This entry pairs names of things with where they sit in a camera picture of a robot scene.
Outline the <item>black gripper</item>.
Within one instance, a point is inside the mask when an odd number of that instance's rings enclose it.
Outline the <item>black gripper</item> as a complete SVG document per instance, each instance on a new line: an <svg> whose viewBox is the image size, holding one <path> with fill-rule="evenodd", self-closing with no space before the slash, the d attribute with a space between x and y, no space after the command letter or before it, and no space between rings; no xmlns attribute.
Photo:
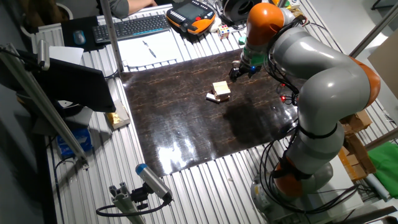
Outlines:
<svg viewBox="0 0 398 224"><path fill-rule="evenodd" d="M236 82L244 74L248 74L248 77L251 78L255 73L261 70L260 65L247 65L245 62L240 60L234 60L232 62L232 66L233 67L229 72L229 79L234 82Z"/></svg>

